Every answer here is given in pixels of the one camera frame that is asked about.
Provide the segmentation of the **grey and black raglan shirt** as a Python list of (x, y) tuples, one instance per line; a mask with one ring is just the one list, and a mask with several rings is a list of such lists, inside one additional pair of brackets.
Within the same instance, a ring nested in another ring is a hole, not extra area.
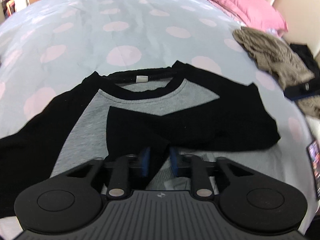
[(141, 73), (146, 84), (134, 83), (136, 71), (92, 73), (1, 139), (1, 217), (14, 214), (16, 197), (31, 185), (93, 158), (114, 161), (145, 149), (151, 168), (143, 186), (168, 159), (167, 147), (240, 153), (238, 162), (285, 179), (274, 148), (277, 123), (255, 84), (181, 62)]

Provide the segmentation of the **white garment at bed edge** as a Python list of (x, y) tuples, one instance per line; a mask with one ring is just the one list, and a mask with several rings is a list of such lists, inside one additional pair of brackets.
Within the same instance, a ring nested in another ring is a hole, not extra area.
[(320, 141), (320, 120), (309, 115), (307, 115), (305, 118), (312, 135), (315, 137), (315, 139)]

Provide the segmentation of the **tan striped garment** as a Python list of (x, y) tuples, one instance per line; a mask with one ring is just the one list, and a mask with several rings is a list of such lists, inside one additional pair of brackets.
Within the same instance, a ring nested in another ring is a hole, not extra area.
[[(272, 75), (283, 91), (309, 81), (319, 82), (290, 45), (279, 38), (248, 27), (234, 30), (233, 37), (255, 60), (258, 69)], [(294, 102), (304, 114), (319, 118), (319, 95)]]

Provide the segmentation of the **black garment by headboard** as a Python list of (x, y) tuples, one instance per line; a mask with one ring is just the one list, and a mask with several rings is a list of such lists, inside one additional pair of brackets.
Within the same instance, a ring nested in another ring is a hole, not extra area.
[(306, 44), (290, 44), (290, 48), (301, 58), (306, 67), (319, 77), (319, 65), (313, 58), (313, 54)]

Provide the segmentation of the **smartphone with lit screen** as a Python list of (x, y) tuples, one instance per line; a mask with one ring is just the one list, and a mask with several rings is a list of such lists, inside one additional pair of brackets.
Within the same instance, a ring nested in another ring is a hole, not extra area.
[(320, 195), (320, 159), (319, 159), (319, 141), (314, 140), (308, 147), (307, 152), (310, 159), (312, 174), (314, 178), (316, 198), (319, 200)]

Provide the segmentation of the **cream padded headboard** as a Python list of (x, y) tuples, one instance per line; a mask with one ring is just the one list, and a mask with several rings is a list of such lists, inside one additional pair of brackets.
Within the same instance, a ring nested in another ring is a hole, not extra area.
[(288, 43), (306, 44), (319, 62), (319, 0), (266, 0), (285, 18)]

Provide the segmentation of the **pink pillow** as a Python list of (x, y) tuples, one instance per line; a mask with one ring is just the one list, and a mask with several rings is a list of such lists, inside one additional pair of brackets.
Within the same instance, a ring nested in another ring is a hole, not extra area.
[(279, 36), (289, 31), (279, 11), (266, 0), (212, 0), (236, 15), (245, 25), (260, 31), (276, 30)]

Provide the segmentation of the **grey pink-dotted bed sheet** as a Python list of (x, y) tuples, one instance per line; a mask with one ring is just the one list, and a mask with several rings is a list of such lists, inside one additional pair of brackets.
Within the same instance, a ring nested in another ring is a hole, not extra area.
[(16, 195), (32, 182), (108, 155), (106, 120), (111, 106), (165, 115), (222, 98), (200, 81), (184, 79), (154, 99), (122, 100), (98, 88), (80, 114), (85, 95), (73, 95), (86, 78), (126, 70), (164, 68), (176, 61), (204, 70), (210, 84), (223, 77), (227, 106), (210, 111), (197, 135), (228, 146), (245, 132), (242, 87), (254, 83), (275, 118), (280, 141), (266, 150), (199, 155), (229, 157), (291, 184), (304, 193), (306, 232), (319, 203), (306, 147), (311, 133), (298, 107), (277, 81), (259, 70), (233, 38), (240, 28), (207, 0), (42, 0), (1, 25), (1, 216), (11, 217)]

